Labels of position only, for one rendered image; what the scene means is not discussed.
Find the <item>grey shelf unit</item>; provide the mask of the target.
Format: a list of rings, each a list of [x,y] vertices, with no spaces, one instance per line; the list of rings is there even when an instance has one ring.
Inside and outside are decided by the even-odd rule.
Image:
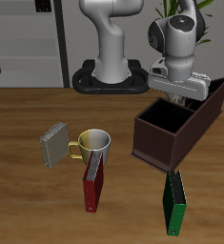
[[[62,0],[0,0],[0,88],[69,85]]]

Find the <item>green book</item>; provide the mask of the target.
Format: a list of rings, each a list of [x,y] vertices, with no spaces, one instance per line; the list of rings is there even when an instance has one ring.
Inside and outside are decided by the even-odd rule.
[[[167,235],[179,236],[187,201],[181,172],[167,172],[163,193],[163,210]]]

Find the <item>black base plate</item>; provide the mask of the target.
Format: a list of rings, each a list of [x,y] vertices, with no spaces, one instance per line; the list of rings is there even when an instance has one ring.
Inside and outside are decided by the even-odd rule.
[[[84,94],[140,94],[149,89],[147,84],[148,73],[141,68],[136,59],[128,60],[132,73],[125,81],[117,84],[106,84],[92,76],[94,60],[86,60],[82,68],[72,77],[72,85],[77,92]]]

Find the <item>grey book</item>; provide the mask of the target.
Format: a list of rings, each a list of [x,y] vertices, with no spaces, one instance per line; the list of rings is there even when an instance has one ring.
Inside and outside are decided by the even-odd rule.
[[[40,137],[45,166],[52,169],[68,153],[68,127],[57,122]]]

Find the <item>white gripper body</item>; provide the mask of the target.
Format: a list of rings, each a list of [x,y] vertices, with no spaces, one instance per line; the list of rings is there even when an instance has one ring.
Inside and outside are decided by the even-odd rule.
[[[204,101],[209,92],[211,79],[201,73],[193,72],[191,77],[183,82],[173,82],[160,74],[150,73],[148,86],[151,89],[174,93],[194,100]]]

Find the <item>dark brown desk caddy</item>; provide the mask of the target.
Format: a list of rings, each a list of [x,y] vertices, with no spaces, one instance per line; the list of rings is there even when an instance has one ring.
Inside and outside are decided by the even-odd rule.
[[[131,156],[166,173],[173,171],[222,113],[224,77],[215,79],[206,100],[185,106],[162,97],[134,119]]]

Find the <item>red book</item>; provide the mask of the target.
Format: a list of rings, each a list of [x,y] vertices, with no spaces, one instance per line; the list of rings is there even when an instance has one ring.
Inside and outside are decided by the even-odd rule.
[[[85,208],[88,213],[95,213],[97,210],[103,181],[103,153],[92,151],[83,176]]]

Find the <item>yellow and white mug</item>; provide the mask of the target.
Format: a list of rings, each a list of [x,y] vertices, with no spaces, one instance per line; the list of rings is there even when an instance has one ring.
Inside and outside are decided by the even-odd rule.
[[[70,141],[68,144],[68,153],[70,158],[82,159],[88,164],[92,151],[103,153],[103,163],[106,163],[111,144],[110,135],[98,129],[90,129],[82,132],[76,141]],[[80,150],[80,154],[71,151],[71,147],[76,146]]]

